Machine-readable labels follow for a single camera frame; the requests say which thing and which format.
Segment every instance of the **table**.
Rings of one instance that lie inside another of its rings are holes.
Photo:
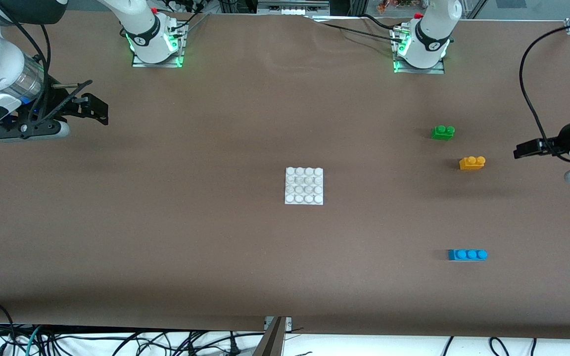
[[[110,124],[0,143],[0,303],[34,324],[262,329],[290,315],[310,333],[570,338],[570,166],[512,154],[539,137],[520,57],[559,24],[462,21],[446,74],[410,75],[383,40],[210,16],[183,68],[150,69],[130,67],[111,13],[68,11],[48,27],[50,74],[93,79]],[[525,75],[555,135],[570,36],[540,43]],[[457,129],[449,142],[430,139],[440,124]],[[469,155],[486,167],[459,171]],[[323,167],[322,207],[283,204],[289,166]],[[489,258],[449,262],[453,248]]]

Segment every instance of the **cable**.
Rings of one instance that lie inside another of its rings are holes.
[[[537,338],[533,338],[531,341],[531,351],[529,352],[529,356],[533,356],[533,353],[536,352],[536,343],[538,342]]]
[[[6,308],[4,308],[1,304],[0,304],[0,311],[2,311],[4,314],[6,314],[6,318],[8,320],[8,323],[10,324],[10,338],[12,339],[12,345],[13,345],[12,354],[14,355],[15,348],[16,348],[16,336],[14,335],[14,323],[12,321],[12,317],[10,316],[10,313],[8,313]]]
[[[44,25],[41,25],[41,31],[43,32],[43,38],[46,41],[46,62],[45,65],[43,67],[43,90],[41,90],[41,95],[39,95],[39,97],[37,98],[37,101],[39,101],[39,99],[41,99],[41,108],[39,109],[39,114],[37,117],[37,120],[40,120],[41,117],[43,117],[43,115],[45,114],[45,110],[48,106],[48,98],[49,98],[49,91],[50,91],[50,83],[49,83],[49,75],[48,75],[48,70],[49,70],[49,66],[52,63],[52,45],[50,45],[49,42],[49,36],[48,36],[48,30],[46,30],[46,27]]]
[[[190,18],[188,18],[188,20],[186,20],[183,24],[181,24],[181,25],[179,25],[179,26],[177,26],[177,27],[171,27],[170,30],[171,30],[171,31],[178,30],[178,29],[181,29],[182,27],[188,25],[188,23],[189,23],[193,18],[195,18],[195,16],[197,16],[197,14],[199,14],[199,11],[195,11],[195,13],[192,14],[192,16],[190,16]]]
[[[37,326],[37,328],[34,329],[34,331],[32,331],[32,335],[30,335],[30,339],[28,340],[28,348],[25,349],[25,356],[30,356],[30,349],[32,347],[32,342],[34,341],[34,338],[36,338],[39,329],[41,329],[41,325]]]
[[[129,336],[128,338],[126,338],[122,343],[120,343],[120,345],[118,345],[118,347],[116,348],[116,350],[113,352],[113,354],[111,354],[111,356],[116,356],[116,354],[118,354],[118,351],[120,351],[120,349],[122,349],[129,341],[133,340],[134,338],[136,338],[138,335],[140,335],[141,333],[133,333],[131,334],[131,336]]]
[[[374,18],[373,16],[371,16],[370,14],[367,14],[367,13],[360,14],[358,17],[366,17],[366,18],[368,18],[369,20],[373,21],[377,26],[380,26],[380,27],[382,27],[383,29],[387,29],[387,30],[392,30],[393,27],[402,24],[402,23],[400,22],[400,23],[398,23],[397,25],[393,25],[393,26],[385,25],[384,23],[381,23],[380,21],[378,21],[377,18]]]
[[[369,34],[369,32],[364,32],[364,31],[359,31],[359,30],[347,29],[346,27],[342,27],[342,26],[338,26],[338,25],[332,25],[332,24],[330,24],[330,23],[322,22],[322,24],[325,25],[325,26],[333,27],[333,28],[335,28],[335,29],[341,29],[341,30],[345,30],[345,31],[355,32],[356,34],[362,34],[362,35],[366,35],[366,36],[371,36],[372,38],[386,39],[386,40],[389,40],[389,41],[391,41],[391,42],[402,42],[402,40],[400,40],[400,39],[389,38],[389,37],[387,37],[387,36],[380,36],[380,35],[376,35],[376,34]]]
[[[59,103],[59,105],[57,105],[55,108],[53,108],[49,114],[47,114],[47,115],[45,115],[45,117],[43,117],[43,119],[37,120],[36,123],[34,123],[34,125],[38,125],[38,124],[41,124],[43,121],[52,119],[52,117],[54,117],[54,115],[56,115],[56,113],[59,110],[61,110],[70,100],[74,99],[76,94],[81,92],[81,90],[83,90],[83,88],[85,88],[86,86],[88,86],[89,84],[92,84],[92,83],[93,83],[93,81],[91,79],[89,79],[88,81],[85,81],[84,83],[80,83],[76,89],[74,89],[68,96],[65,97],[65,99],[63,99],[61,101],[61,103]]]
[[[520,81],[521,91],[523,94],[522,96],[524,97],[525,102],[527,102],[527,106],[529,106],[529,110],[531,110],[531,114],[533,115],[534,120],[536,120],[536,125],[538,126],[538,130],[540,130],[540,135],[542,135],[542,139],[545,142],[545,146],[548,148],[548,150],[551,152],[552,155],[556,156],[557,158],[560,158],[564,162],[570,163],[570,159],[564,158],[562,155],[558,155],[556,153],[556,151],[554,150],[554,148],[552,146],[550,146],[550,144],[548,143],[547,135],[545,134],[545,129],[542,127],[542,124],[540,123],[540,118],[538,117],[538,113],[536,112],[536,109],[533,107],[533,104],[531,104],[531,100],[529,99],[529,96],[527,95],[527,90],[524,87],[524,81],[523,81],[524,64],[525,64],[525,61],[527,60],[527,55],[529,55],[529,52],[534,47],[534,45],[536,45],[538,42],[542,41],[543,39],[547,38],[548,36],[551,36],[552,34],[554,34],[556,32],[560,32],[562,30],[567,30],[567,29],[570,29],[570,25],[562,26],[562,27],[558,27],[557,29],[550,30],[549,32],[543,34],[542,36],[536,38],[529,45],[529,47],[527,47],[527,50],[525,50],[524,54],[522,55],[521,66],[520,66],[520,70],[518,71],[518,80]]]
[[[503,348],[503,350],[505,351],[505,355],[506,355],[506,356],[509,356],[509,352],[507,351],[507,348],[505,347],[505,344],[504,344],[502,341],[500,341],[499,338],[494,338],[494,337],[489,338],[489,349],[491,350],[491,353],[493,353],[494,356],[500,356],[500,354],[498,354],[498,353],[496,352],[496,350],[494,350],[494,345],[492,344],[492,343],[494,342],[494,340],[496,340],[496,341],[498,341],[498,343],[500,343],[500,346],[501,346],[501,347]]]
[[[231,338],[242,338],[244,336],[258,336],[258,335],[263,335],[263,333],[247,333],[247,334],[228,336],[227,338],[221,338],[219,340],[215,340],[214,342],[210,342],[210,343],[207,343],[206,345],[198,347],[197,349],[195,349],[195,352],[199,352],[201,350],[207,349],[208,347],[211,347],[211,346],[218,344],[220,342],[224,342],[226,340],[230,340]]]
[[[445,347],[443,348],[443,354],[441,356],[446,356],[448,354],[448,349],[450,348],[450,344],[452,343],[452,339],[454,336],[450,336],[448,342],[445,343]]]

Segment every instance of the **power cord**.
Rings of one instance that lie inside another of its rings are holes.
[[[448,354],[448,349],[450,348],[450,344],[452,343],[452,339],[454,336],[450,336],[448,342],[445,343],[445,347],[443,348],[443,354],[441,356],[446,356]]]
[[[197,16],[197,14],[199,14],[199,11],[195,11],[195,13],[192,14],[192,16],[190,16],[190,18],[188,18],[188,20],[186,20],[184,23],[182,23],[182,24],[179,25],[179,26],[171,27],[170,30],[171,30],[171,31],[178,30],[178,29],[181,29],[182,27],[188,25],[188,23],[190,23],[190,21],[191,21],[193,18],[195,18],[195,16]]]
[[[505,352],[505,355],[506,355],[506,356],[509,356],[509,351],[507,351],[507,348],[505,347],[505,344],[504,344],[502,341],[500,341],[499,338],[494,338],[494,337],[489,338],[489,349],[491,350],[491,353],[493,353],[494,356],[500,356],[500,354],[497,353],[496,350],[494,350],[494,345],[493,345],[494,341],[498,341],[498,343],[500,343],[500,347],[503,348],[503,351]]]
[[[230,332],[230,337],[230,352],[228,353],[228,356],[237,356],[241,353],[241,351],[237,346],[237,340],[235,338],[235,334],[232,331]]]
[[[505,356],[509,356],[509,351],[507,351],[507,348],[505,347],[505,344],[499,339],[499,338],[495,338],[495,337],[491,337],[489,338],[489,349],[491,350],[491,353],[494,354],[494,356],[500,356],[500,354],[498,354],[496,352],[496,350],[494,350],[494,342],[498,342],[500,343],[500,347],[503,348],[503,351],[505,352]],[[533,353],[536,351],[536,343],[538,343],[538,339],[537,338],[533,338],[532,342],[531,342],[531,351],[529,352],[529,356],[533,356]]]
[[[0,304],[0,311],[2,311],[5,315],[6,318],[8,320],[8,324],[10,325],[10,338],[12,340],[12,354],[15,355],[15,351],[16,351],[16,336],[14,335],[14,323],[12,321],[12,317],[10,316],[10,313],[6,310],[6,308],[4,308],[1,304]]]
[[[341,29],[341,30],[345,30],[345,31],[349,31],[349,32],[354,32],[356,34],[361,34],[361,35],[365,35],[365,36],[371,36],[372,38],[381,38],[381,39],[385,39],[391,42],[402,42],[402,40],[400,39],[396,39],[396,38],[390,38],[387,36],[380,36],[380,35],[376,35],[376,34],[369,34],[369,32],[364,32],[364,31],[360,31],[360,30],[354,30],[354,29],[348,29],[346,27],[342,27],[342,26],[338,26],[338,25],[332,25],[331,23],[326,23],[326,22],[322,22],[323,25],[325,26],[329,26],[329,27],[333,27],[335,29]]]
[[[547,135],[545,133],[545,129],[542,127],[542,124],[540,123],[540,118],[538,117],[538,113],[536,112],[536,109],[533,107],[533,104],[531,103],[531,100],[529,99],[529,95],[527,95],[527,90],[525,89],[524,86],[524,80],[523,80],[523,69],[524,69],[524,64],[525,61],[527,60],[527,55],[529,55],[529,52],[531,51],[531,49],[540,41],[542,41],[543,39],[547,38],[548,36],[551,36],[552,34],[555,34],[557,32],[563,31],[563,30],[567,30],[570,29],[570,25],[568,26],[562,26],[562,27],[558,27],[557,29],[554,30],[550,30],[549,32],[543,34],[542,36],[536,38],[530,45],[529,47],[527,47],[527,50],[525,50],[524,54],[522,55],[522,59],[521,59],[521,65],[520,65],[520,70],[518,70],[518,80],[520,81],[520,86],[521,86],[521,91],[522,91],[522,96],[525,99],[525,102],[527,102],[527,106],[529,106],[529,110],[531,110],[531,114],[533,115],[534,120],[536,121],[536,125],[538,126],[538,130],[540,130],[540,135],[542,135],[542,139],[545,143],[545,146],[547,147],[547,149],[552,153],[552,155],[556,156],[557,158],[560,158],[561,160],[563,160],[564,162],[568,162],[570,163],[570,159],[568,158],[564,158],[562,155],[558,155],[556,153],[556,151],[554,150],[554,148],[548,143],[548,139],[547,139]]]
[[[383,29],[387,29],[387,30],[392,30],[393,27],[402,24],[402,23],[400,22],[400,23],[398,23],[397,25],[393,25],[393,26],[385,25],[384,23],[381,23],[380,21],[378,21],[377,18],[374,18],[373,16],[371,16],[370,14],[367,14],[367,13],[360,14],[358,17],[368,18],[369,20],[373,21],[377,26],[380,26],[380,27],[382,27]]]

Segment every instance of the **black cable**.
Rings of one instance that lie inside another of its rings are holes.
[[[445,343],[445,347],[443,348],[443,354],[441,356],[446,356],[448,354],[448,349],[450,348],[450,344],[452,343],[452,339],[454,336],[450,336],[448,342]]]
[[[538,117],[538,113],[536,112],[536,109],[533,107],[533,104],[531,104],[531,100],[529,99],[529,96],[527,95],[527,90],[524,87],[524,81],[523,81],[524,64],[525,64],[525,61],[527,60],[527,55],[529,55],[529,52],[534,47],[534,45],[536,45],[538,42],[542,41],[543,39],[547,38],[548,36],[551,36],[554,33],[560,32],[562,30],[567,30],[567,29],[570,29],[570,25],[562,26],[562,27],[558,27],[557,29],[550,30],[549,32],[543,34],[542,36],[536,38],[529,45],[529,47],[527,47],[527,50],[525,50],[524,54],[522,55],[521,66],[520,66],[520,70],[518,71],[518,80],[520,81],[521,91],[523,94],[522,96],[524,97],[525,102],[527,102],[527,106],[529,106],[529,110],[531,110],[531,114],[533,115],[534,120],[536,120],[536,125],[538,126],[538,130],[540,130],[540,135],[542,135],[542,139],[545,142],[545,146],[548,148],[548,150],[551,152],[552,155],[556,156],[557,158],[560,158],[564,162],[570,163],[570,159],[564,158],[562,155],[558,155],[556,153],[556,151],[554,150],[554,148],[552,146],[550,146],[550,144],[548,143],[547,135],[545,134],[545,129],[542,127],[542,124],[540,123],[540,118]]]
[[[178,356],[181,353],[188,351],[188,346],[196,342],[197,339],[201,338],[206,333],[207,331],[191,331],[190,334],[188,334],[188,337],[177,347],[177,350],[175,351],[173,356]]]
[[[12,354],[14,355],[15,348],[16,348],[16,336],[14,335],[14,322],[12,321],[12,317],[10,316],[10,313],[8,313],[6,308],[4,308],[1,304],[0,304],[0,311],[2,311],[6,315],[8,323],[10,324],[10,338],[12,339],[12,345],[13,345],[12,346]]]
[[[502,341],[500,341],[499,338],[494,338],[494,337],[489,338],[489,349],[491,350],[491,353],[493,353],[494,356],[500,356],[500,354],[498,354],[498,353],[496,352],[496,350],[494,350],[494,345],[493,345],[494,340],[496,340],[496,341],[498,341],[498,343],[500,343],[500,346],[501,346],[501,347],[503,348],[503,350],[505,351],[505,355],[506,355],[506,356],[509,356],[509,351],[507,351],[507,348],[505,347],[505,344],[504,344]]]
[[[532,342],[531,342],[531,351],[529,352],[529,356],[533,356],[533,353],[536,352],[536,343],[538,342],[538,339],[533,338]]]
[[[241,353],[239,347],[237,346],[237,340],[235,338],[235,333],[230,332],[230,352],[228,356],[237,356]]]
[[[52,117],[54,117],[54,115],[56,115],[56,113],[59,112],[59,110],[61,110],[70,100],[74,99],[74,97],[79,92],[81,92],[81,90],[83,90],[83,88],[85,88],[86,86],[88,86],[89,84],[92,84],[92,83],[93,83],[93,81],[91,79],[89,79],[88,81],[85,81],[83,83],[80,83],[76,89],[74,89],[68,96],[65,97],[65,99],[63,99],[61,101],[61,103],[59,103],[59,105],[57,105],[55,108],[53,108],[49,114],[47,114],[47,115],[45,115],[45,117],[43,117],[43,119],[37,120],[36,123],[34,123],[34,125],[38,125],[38,124],[41,124],[43,121],[52,119]]]
[[[48,70],[50,64],[52,63],[52,45],[50,45],[48,31],[46,30],[46,27],[44,25],[41,25],[41,31],[43,32],[43,38],[46,41],[47,55],[46,55],[46,63],[43,67],[43,90],[41,90],[41,95],[39,95],[39,97],[37,98],[37,101],[42,100],[37,120],[40,120],[43,117],[43,115],[45,115],[45,110],[48,106],[49,91],[51,86],[49,81]]]
[[[158,336],[152,338],[151,340],[143,343],[142,345],[138,345],[138,351],[136,351],[136,356],[140,356],[140,354],[142,354],[144,352],[145,349],[149,348],[151,345],[156,345],[155,340],[158,340],[159,338],[161,338],[162,336],[164,336],[167,333],[161,333]]]
[[[111,356],[116,356],[116,354],[118,354],[118,351],[120,351],[120,349],[122,349],[127,343],[129,343],[131,340],[135,339],[136,337],[138,337],[138,335],[140,335],[141,333],[133,333],[131,334],[131,336],[129,336],[128,338],[126,338],[125,340],[123,340],[122,343],[120,343],[120,345],[118,345],[118,347],[116,348],[116,350],[113,352],[113,354],[111,354]]]
[[[258,335],[263,335],[263,333],[247,333],[247,334],[238,334],[238,335],[234,335],[234,336],[228,336],[227,338],[221,338],[219,340],[215,340],[214,342],[210,342],[210,343],[207,343],[206,345],[198,347],[195,350],[195,352],[199,352],[201,350],[207,349],[208,347],[212,347],[213,345],[218,344],[220,342],[224,342],[225,340],[230,340],[231,338],[242,338],[244,336],[258,336]]]
[[[199,14],[199,11],[195,11],[195,13],[192,14],[192,16],[190,16],[190,18],[188,18],[188,20],[186,20],[183,24],[181,24],[181,25],[179,25],[179,26],[177,26],[177,27],[171,27],[170,30],[171,30],[171,31],[178,30],[178,29],[181,29],[182,27],[188,25],[188,23],[189,23],[193,18],[195,18],[195,16],[197,16],[197,14]]]
[[[371,16],[370,14],[367,14],[367,13],[360,14],[358,17],[366,17],[366,18],[368,18],[369,20],[373,21],[377,26],[380,26],[380,27],[382,27],[383,29],[387,29],[387,30],[392,30],[393,27],[402,24],[402,23],[400,22],[400,23],[398,23],[397,25],[393,25],[393,26],[385,25],[384,23],[381,23],[380,21],[378,21],[377,18],[374,18],[373,16]]]
[[[372,38],[386,39],[386,40],[391,41],[391,42],[402,42],[402,40],[400,40],[400,39],[390,38],[387,36],[380,36],[380,35],[376,35],[376,34],[369,34],[369,32],[364,32],[364,31],[359,31],[359,30],[347,29],[346,27],[342,27],[342,26],[338,26],[338,25],[332,25],[332,24],[326,23],[326,22],[322,22],[322,24],[325,26],[333,27],[335,29],[341,29],[341,30],[345,30],[345,31],[355,32],[356,34],[371,36]]]

